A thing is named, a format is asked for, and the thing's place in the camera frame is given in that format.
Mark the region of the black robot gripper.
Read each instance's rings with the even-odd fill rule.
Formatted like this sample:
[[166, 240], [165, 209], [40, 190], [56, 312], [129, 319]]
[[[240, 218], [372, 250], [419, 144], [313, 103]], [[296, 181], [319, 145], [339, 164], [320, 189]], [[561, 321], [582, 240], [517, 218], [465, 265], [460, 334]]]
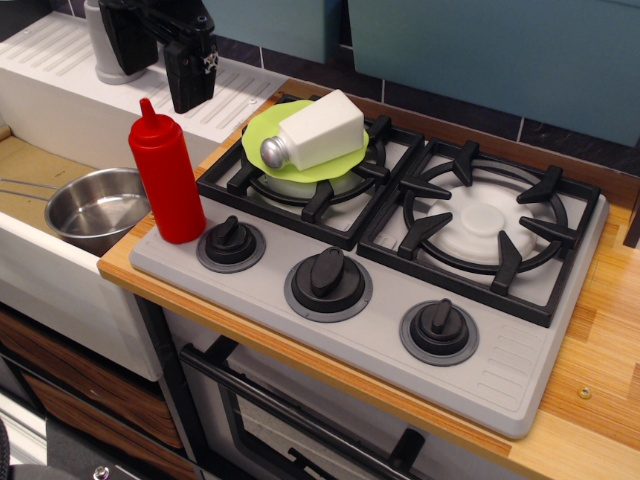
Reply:
[[214, 21], [202, 1], [99, 1], [99, 8], [126, 75], [158, 61], [158, 41], [167, 44], [163, 55], [174, 111], [187, 113], [213, 98], [219, 57]]

